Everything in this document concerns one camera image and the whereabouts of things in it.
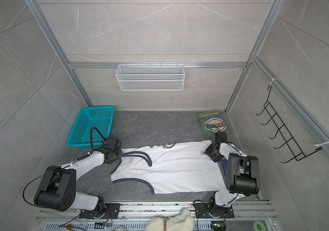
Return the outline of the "white tank top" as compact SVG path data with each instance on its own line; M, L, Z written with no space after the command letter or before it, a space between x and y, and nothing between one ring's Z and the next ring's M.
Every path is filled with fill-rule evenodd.
M205 150L210 140L123 149L117 168L111 173L113 183L138 181L154 194L217 192L225 190L219 165Z

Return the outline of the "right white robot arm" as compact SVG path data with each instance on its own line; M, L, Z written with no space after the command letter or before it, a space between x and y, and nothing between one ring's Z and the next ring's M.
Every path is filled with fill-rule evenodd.
M227 141L225 132L215 133L215 142L205 153L215 163L221 163L226 190L218 191L208 202L195 200L196 218L234 218L232 203L260 191L259 162Z

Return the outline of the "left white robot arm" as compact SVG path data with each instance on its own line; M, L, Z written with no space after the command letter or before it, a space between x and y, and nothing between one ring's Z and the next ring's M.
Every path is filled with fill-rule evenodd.
M71 163L48 167L36 191L34 204L61 212L79 209L94 218L102 217L107 210L103 197L77 192L76 182L93 168L120 159L123 155L121 146L119 139L107 138L100 147Z

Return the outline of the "green tank top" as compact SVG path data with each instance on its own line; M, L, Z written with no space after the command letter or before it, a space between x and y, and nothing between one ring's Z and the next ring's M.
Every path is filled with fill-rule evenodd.
M215 133L219 131L230 134L230 130L227 128L226 123L221 118L220 112L217 110L200 112L198 114L198 119L206 138L213 138Z

